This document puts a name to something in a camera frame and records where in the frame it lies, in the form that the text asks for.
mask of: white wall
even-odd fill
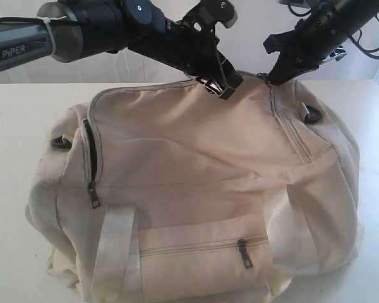
[[[0,16],[33,16],[44,0],[0,0]],[[197,0],[152,0],[166,16],[179,20],[197,3]],[[239,21],[230,30],[219,26],[219,49],[237,69],[253,73],[268,72],[277,55],[268,55],[262,46],[271,33],[291,30],[298,18],[276,0],[232,0]],[[364,46],[379,45],[379,24],[373,20],[364,28]],[[319,71],[302,76],[309,79],[367,79],[374,78],[379,61],[360,53],[350,42],[344,44],[349,55],[341,62],[331,62]],[[174,81],[181,80],[181,72],[143,58],[130,51],[118,55],[101,54],[72,64],[61,64],[52,58],[31,62],[0,73],[0,83],[50,83],[50,82],[124,82],[124,81]]]

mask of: table surface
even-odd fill
[[[361,149],[360,257],[324,275],[294,280],[274,303],[379,302],[379,87],[373,81],[304,81],[343,118]],[[0,85],[0,303],[77,303],[45,274],[51,247],[24,216],[48,130],[74,104],[134,84]]]

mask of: cream duffel bag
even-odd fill
[[[117,88],[52,129],[27,218],[84,302],[270,302],[357,256],[359,151],[298,81]]]

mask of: zip tie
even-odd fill
[[[46,29],[49,34],[49,38],[51,39],[52,44],[52,55],[56,52],[56,42],[55,42],[55,36],[53,35],[52,27],[51,27],[51,21],[52,20],[62,20],[65,19],[66,16],[60,17],[60,18],[49,18],[49,17],[37,17],[37,19],[41,19],[44,22],[44,25],[46,26]]]

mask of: zipper pocket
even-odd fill
[[[101,206],[100,199],[97,195],[96,180],[97,180],[97,148],[95,146],[95,140],[91,125],[88,119],[83,121],[84,125],[84,137],[86,141],[86,156],[87,156],[87,176],[88,181],[87,189],[90,196],[91,203],[94,209]]]
[[[326,112],[328,113],[330,118],[334,121],[335,125],[337,125],[339,127],[339,129],[341,130],[341,133],[344,135],[344,137],[346,137],[347,141],[351,144],[352,148],[354,149],[354,151],[356,152],[356,155],[359,158],[359,146],[358,146],[355,138],[352,136],[350,131],[347,129],[344,122],[330,107],[328,107],[323,102],[320,102],[320,104],[326,110]]]
[[[162,247],[162,248],[143,250],[140,252],[140,257],[146,258],[146,257],[152,257],[152,256],[169,255],[169,254],[198,253],[202,251],[218,251],[221,249],[238,248],[239,257],[243,260],[244,267],[248,269],[248,268],[253,267],[253,263],[251,262],[251,258],[248,254],[247,248],[260,246],[267,242],[268,241],[266,237],[254,237],[248,240],[240,239],[238,241],[231,240],[231,241],[204,243],[204,244],[197,244],[197,245]]]
[[[271,90],[271,109],[274,113],[274,117],[279,121],[280,125],[282,126],[282,129],[285,131],[285,134],[291,142],[291,145],[293,146],[295,152],[298,154],[302,162],[311,162],[312,156],[310,154],[309,149],[307,149],[306,145],[300,138],[292,122],[288,120],[280,111],[280,107],[277,100],[277,88],[275,86],[270,85],[269,83],[267,84]]]

